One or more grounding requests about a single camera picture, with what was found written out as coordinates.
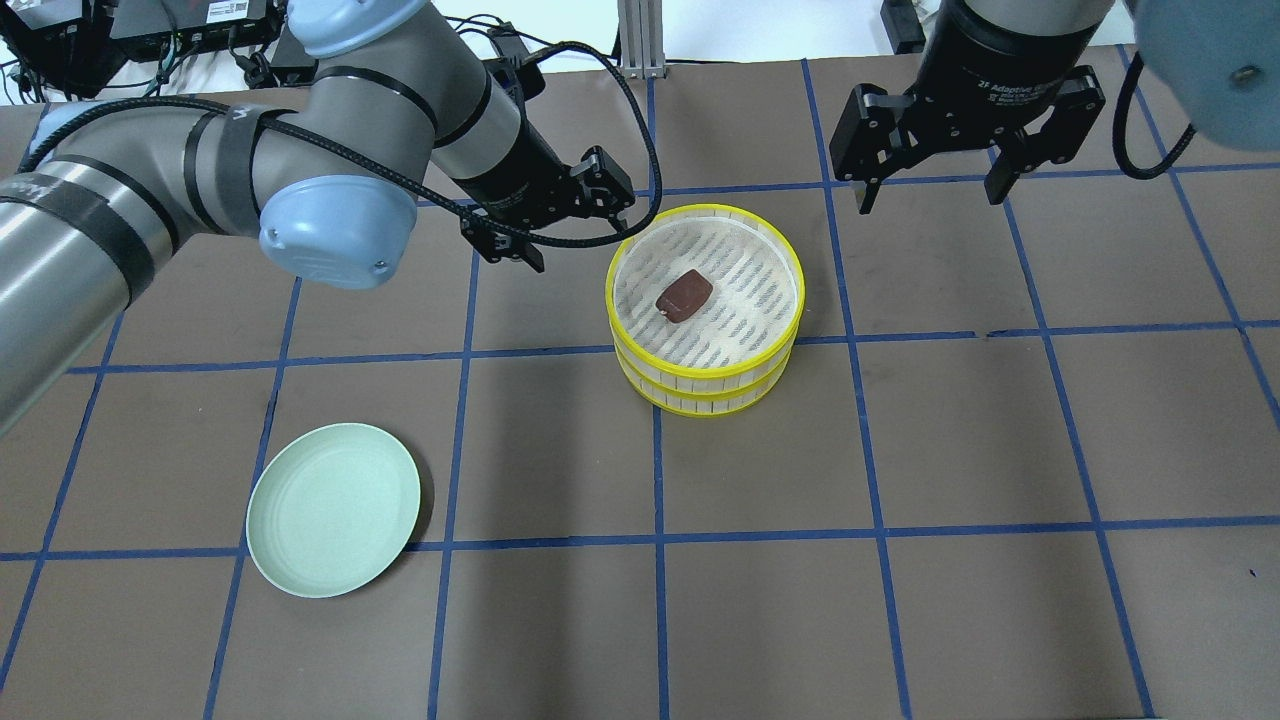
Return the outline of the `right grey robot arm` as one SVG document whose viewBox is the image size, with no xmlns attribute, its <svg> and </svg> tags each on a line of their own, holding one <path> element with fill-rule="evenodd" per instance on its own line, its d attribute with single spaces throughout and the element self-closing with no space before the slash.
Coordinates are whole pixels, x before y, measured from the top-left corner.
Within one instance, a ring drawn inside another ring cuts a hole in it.
<svg viewBox="0 0 1280 720">
<path fill-rule="evenodd" d="M 1046 163 L 1073 160 L 1108 104 L 1082 63 L 1110 1 L 942 1 L 901 94 L 856 85 L 829 141 L 832 172 L 868 214 L 891 176 L 943 152 L 996 149 L 984 187 L 1001 204 Z M 1135 54 L 1114 104 L 1112 151 L 1124 176 L 1167 172 L 1192 140 L 1242 152 L 1277 150 L 1275 1 L 1129 1 Z M 1152 167 L 1126 150 L 1142 74 L 1170 90 L 1188 127 Z"/>
</svg>

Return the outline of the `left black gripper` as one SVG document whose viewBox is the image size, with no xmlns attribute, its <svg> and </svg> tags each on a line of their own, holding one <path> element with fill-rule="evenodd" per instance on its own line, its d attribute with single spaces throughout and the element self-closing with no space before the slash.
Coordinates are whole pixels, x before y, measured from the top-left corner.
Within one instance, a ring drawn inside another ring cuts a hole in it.
<svg viewBox="0 0 1280 720">
<path fill-rule="evenodd" d="M 524 263 L 545 270 L 530 232 L 567 219 L 604 219 L 617 234 L 628 229 L 623 214 L 635 204 L 626 170 L 599 145 L 576 165 L 562 163 L 532 129 L 521 129 L 507 154 L 489 170 L 454 183 L 485 215 L 460 218 L 460 233 L 486 263 Z"/>
</svg>

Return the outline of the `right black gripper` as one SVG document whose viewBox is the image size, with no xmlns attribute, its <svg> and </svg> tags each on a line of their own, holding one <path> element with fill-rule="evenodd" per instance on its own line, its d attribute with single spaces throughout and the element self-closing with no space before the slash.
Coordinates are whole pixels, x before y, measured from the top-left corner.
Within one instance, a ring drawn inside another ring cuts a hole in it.
<svg viewBox="0 0 1280 720">
<path fill-rule="evenodd" d="M 1076 67 L 1091 32 L 1029 36 L 1006 29 L 937 29 L 905 95 L 855 85 L 829 141 L 835 177 L 868 215 L 883 182 L 910 151 L 966 151 L 996 142 L 984 179 L 1000 205 L 1018 179 L 1044 163 L 1073 160 L 1101 111 L 1092 67 Z"/>
</svg>

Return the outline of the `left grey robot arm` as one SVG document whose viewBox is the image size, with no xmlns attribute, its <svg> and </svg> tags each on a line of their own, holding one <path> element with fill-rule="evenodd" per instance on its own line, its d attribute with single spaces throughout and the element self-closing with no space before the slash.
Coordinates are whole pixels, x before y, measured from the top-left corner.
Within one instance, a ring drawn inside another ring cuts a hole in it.
<svg viewBox="0 0 1280 720">
<path fill-rule="evenodd" d="M 371 290 L 394 274 L 417 201 L 456 214 L 489 263 L 625 240 L 636 201 L 602 147 L 562 161 L 518 70 L 481 60 L 430 1 L 296 1 L 317 73 L 300 111 L 193 97 L 70 105 L 3 179 L 3 429 L 12 429 L 197 234 L 255 237 L 296 275 Z"/>
</svg>

